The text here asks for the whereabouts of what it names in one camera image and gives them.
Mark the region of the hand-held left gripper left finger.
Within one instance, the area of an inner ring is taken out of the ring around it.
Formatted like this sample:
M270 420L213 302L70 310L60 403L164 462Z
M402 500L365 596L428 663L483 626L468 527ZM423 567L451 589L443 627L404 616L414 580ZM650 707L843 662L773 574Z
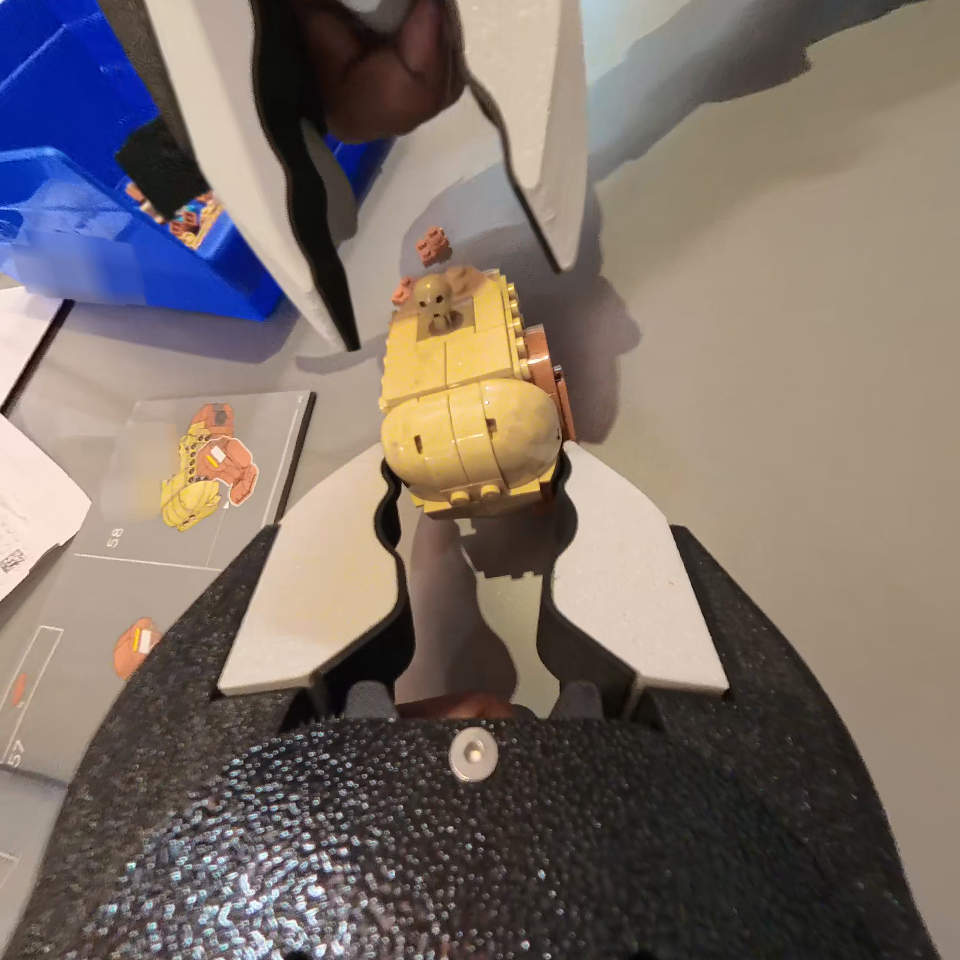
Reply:
M416 646L401 493L377 442L283 516L222 668L223 695L326 687L342 698L359 680L395 684Z

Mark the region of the grey desk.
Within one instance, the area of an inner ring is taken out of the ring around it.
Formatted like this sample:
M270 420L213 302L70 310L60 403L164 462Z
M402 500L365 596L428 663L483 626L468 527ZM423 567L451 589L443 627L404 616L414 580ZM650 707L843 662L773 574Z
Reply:
M812 667L915 888L958 867L958 2L588 2L591 189L554 274L473 98L398 140L344 249L365 346L74 307L11 410L96 494L136 402L312 389L306 491L378 435L430 224L541 297L580 435Z

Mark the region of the pile of loose bricks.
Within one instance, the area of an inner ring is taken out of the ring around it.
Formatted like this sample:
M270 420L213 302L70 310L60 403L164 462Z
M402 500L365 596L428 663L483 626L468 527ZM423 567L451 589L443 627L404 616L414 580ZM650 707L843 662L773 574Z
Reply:
M193 252L198 252L224 212L219 199L213 192L207 191L189 200L167 218L146 198L134 181L127 178L123 186L126 197L138 207L141 213Z

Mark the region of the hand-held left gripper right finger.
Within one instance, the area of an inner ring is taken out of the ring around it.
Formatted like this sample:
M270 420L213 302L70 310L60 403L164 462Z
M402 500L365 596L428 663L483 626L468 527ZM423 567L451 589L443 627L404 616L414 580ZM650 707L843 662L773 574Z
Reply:
M665 515L575 442L557 485L558 552L544 573L538 654L562 687L722 695L729 681Z

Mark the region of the paper sheet marked 2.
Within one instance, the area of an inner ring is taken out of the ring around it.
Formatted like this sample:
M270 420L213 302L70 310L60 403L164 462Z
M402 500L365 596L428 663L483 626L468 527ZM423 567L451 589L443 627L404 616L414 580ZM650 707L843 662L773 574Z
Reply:
M91 501L59 465L1 418L1 598L80 530Z

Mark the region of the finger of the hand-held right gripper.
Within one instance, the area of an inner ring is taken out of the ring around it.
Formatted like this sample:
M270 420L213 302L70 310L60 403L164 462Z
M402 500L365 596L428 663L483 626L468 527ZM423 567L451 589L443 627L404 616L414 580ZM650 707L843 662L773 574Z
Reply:
M145 3L198 167L283 294L332 347L361 348L329 191L302 126L306 79L271 2Z
M589 175L578 1L456 1L466 83L498 130L516 197L556 272L578 258Z

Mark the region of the blue plastic bin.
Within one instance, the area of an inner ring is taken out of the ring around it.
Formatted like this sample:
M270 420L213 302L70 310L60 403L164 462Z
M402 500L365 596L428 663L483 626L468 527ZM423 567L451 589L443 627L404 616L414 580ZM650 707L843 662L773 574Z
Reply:
M306 117L306 52L286 3L270 2L302 51L301 126L341 259L393 138L345 143ZM294 306L220 199L193 251L127 197L115 153L158 114L99 2L2 2L2 273L31 293L101 306L254 322L282 300Z

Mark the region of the tan and brown brick model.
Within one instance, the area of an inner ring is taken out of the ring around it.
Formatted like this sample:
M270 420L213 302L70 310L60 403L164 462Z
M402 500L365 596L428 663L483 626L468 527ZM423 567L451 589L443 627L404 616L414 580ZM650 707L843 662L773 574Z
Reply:
M498 517L554 498L576 440L546 330L499 270L454 266L407 287L390 317L381 446L432 519Z

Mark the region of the grey instruction booklet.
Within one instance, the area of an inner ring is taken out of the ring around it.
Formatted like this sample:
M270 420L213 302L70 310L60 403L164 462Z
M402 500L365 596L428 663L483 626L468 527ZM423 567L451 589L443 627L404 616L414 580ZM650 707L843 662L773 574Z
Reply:
M52 589L2 667L2 764L67 784L130 678L282 515L312 390L137 403Z

